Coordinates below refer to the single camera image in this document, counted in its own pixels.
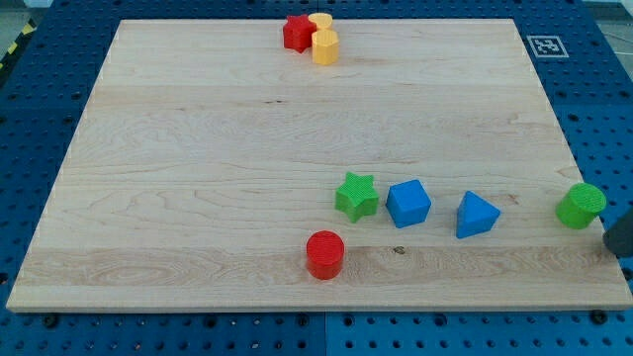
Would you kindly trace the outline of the dark grey pusher tip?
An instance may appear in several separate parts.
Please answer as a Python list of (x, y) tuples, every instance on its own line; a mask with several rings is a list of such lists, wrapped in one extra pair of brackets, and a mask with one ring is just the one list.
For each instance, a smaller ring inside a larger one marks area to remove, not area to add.
[(632, 209), (623, 214), (603, 234), (602, 242), (617, 257), (632, 256)]

